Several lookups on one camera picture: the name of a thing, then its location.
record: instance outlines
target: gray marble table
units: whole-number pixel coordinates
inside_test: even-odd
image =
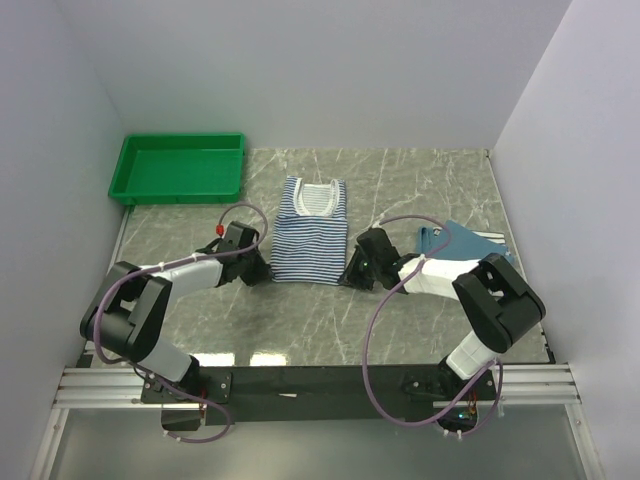
[[[355,238],[373,221],[403,213],[453,219],[473,230],[504,232],[505,212],[484,150],[256,149],[248,154],[244,199],[272,222],[287,175],[308,183],[347,183],[350,258]],[[151,264],[186,256],[215,238],[220,205],[140,206],[125,227],[119,258]],[[258,225],[237,209],[228,220]],[[385,226],[402,253],[414,251],[422,223]],[[270,256],[271,236],[260,247]],[[202,354],[206,364],[359,364],[368,319],[384,294],[315,284],[264,284],[240,280],[183,297],[167,313],[162,334],[179,348]],[[470,331],[456,301],[397,295],[374,330],[371,363],[439,362]],[[509,362],[547,362],[545,337],[536,328],[504,356]]]

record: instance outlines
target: blue white striped shirt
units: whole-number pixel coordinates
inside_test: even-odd
[[[271,251],[274,281],[338,285],[346,255],[344,181],[304,185],[298,177],[287,177],[274,225]]]

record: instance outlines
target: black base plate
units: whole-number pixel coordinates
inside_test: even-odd
[[[380,418],[367,397],[360,366],[202,367],[200,372],[207,398],[224,404],[236,422]],[[376,365],[369,367],[369,377],[384,409],[406,421],[433,415],[434,401],[451,400],[464,386],[442,365]],[[148,381],[151,388],[143,390],[142,403],[184,402]],[[491,372],[474,390],[478,401],[495,399]],[[215,409],[207,409],[207,425],[224,421]]]

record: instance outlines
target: white wall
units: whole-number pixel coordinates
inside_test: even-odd
[[[57,0],[128,131],[492,147],[570,0]]]
[[[609,479],[638,478],[640,3],[574,0],[495,148],[551,346]]]
[[[123,138],[52,1],[0,13],[0,478],[28,476],[121,208],[107,198]]]

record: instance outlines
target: blue towel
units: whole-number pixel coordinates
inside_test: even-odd
[[[451,243],[433,255],[440,260],[475,260],[481,259],[490,253],[503,255],[510,263],[515,262],[513,255],[504,245],[502,234],[478,234],[462,225],[448,220],[445,225],[453,234]],[[427,253],[429,250],[439,247],[447,240],[447,233],[431,227],[421,227],[418,230],[418,253]]]

